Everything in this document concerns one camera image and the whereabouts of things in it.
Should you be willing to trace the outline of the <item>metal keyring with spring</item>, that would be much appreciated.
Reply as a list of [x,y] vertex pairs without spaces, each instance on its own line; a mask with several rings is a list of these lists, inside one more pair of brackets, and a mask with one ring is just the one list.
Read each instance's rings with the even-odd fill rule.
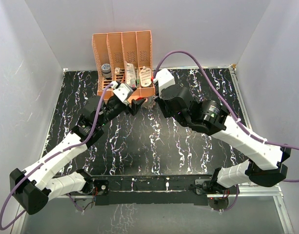
[[146,109],[152,109],[156,104],[158,96],[150,96],[146,98],[146,102],[143,104]]

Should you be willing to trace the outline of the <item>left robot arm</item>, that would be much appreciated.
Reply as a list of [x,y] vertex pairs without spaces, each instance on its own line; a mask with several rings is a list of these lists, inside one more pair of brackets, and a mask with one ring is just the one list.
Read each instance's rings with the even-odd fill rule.
[[94,183],[83,169],[60,178],[54,176],[97,142],[104,133],[104,125],[122,112],[134,116],[145,101],[145,98],[138,98],[125,105],[117,96],[111,96],[107,102],[100,96],[89,98],[80,111],[77,124],[55,148],[33,165],[22,171],[16,168],[10,173],[10,189],[15,200],[28,214],[34,215],[48,201],[63,194],[90,194]]

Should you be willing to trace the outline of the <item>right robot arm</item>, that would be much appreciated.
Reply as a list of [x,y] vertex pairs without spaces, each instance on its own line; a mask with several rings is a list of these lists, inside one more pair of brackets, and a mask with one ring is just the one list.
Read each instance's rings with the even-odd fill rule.
[[253,133],[246,134],[225,106],[213,100],[198,101],[188,88],[178,84],[156,90],[155,94],[165,118],[172,117],[183,127],[222,140],[247,156],[236,166],[215,169],[207,183],[210,190],[220,194],[249,182],[272,187],[286,179],[288,168],[284,161],[290,156],[290,149],[254,140]]

